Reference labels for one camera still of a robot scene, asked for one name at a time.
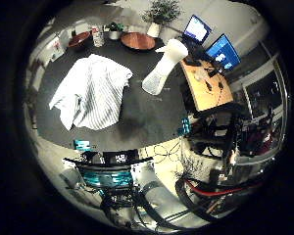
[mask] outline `black chair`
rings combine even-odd
[[[230,114],[228,125],[217,126],[215,120],[211,123],[206,122],[207,117],[220,113]],[[248,116],[247,109],[237,103],[226,103],[197,112],[194,117],[198,118],[198,120],[187,136],[188,141],[191,143],[191,149],[203,157],[223,161],[223,166],[226,167],[231,156],[231,150],[235,148],[237,134],[241,128],[240,120],[246,116]],[[224,136],[215,136],[217,130],[226,130],[226,133]],[[212,153],[203,155],[202,153],[207,147],[222,150],[222,155],[220,157],[214,156]]]

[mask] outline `plant pot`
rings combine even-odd
[[[152,36],[152,37],[158,37],[159,33],[161,30],[161,25],[157,24],[157,23],[151,23],[148,31],[147,31],[147,35]]]
[[[121,31],[109,31],[109,38],[111,40],[118,40],[121,37]]]

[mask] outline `wooden round tray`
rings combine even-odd
[[[151,50],[155,47],[155,39],[140,32],[129,32],[121,37],[121,42],[134,50]]]

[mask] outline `bottle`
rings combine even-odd
[[[101,25],[93,25],[91,27],[91,33],[95,47],[101,47],[105,44],[103,27]]]

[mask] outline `wooden desk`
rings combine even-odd
[[[205,69],[211,67],[210,63],[201,61],[201,67],[187,66],[183,61],[180,63],[186,76],[197,111],[207,110],[209,108],[233,101],[233,97],[225,77],[219,73],[213,77],[208,76]],[[205,79],[201,79],[200,81],[196,80],[195,74],[197,70],[202,70],[202,73],[207,74],[207,81],[212,85],[212,91],[208,89]],[[223,85],[222,91],[219,88],[219,81]]]

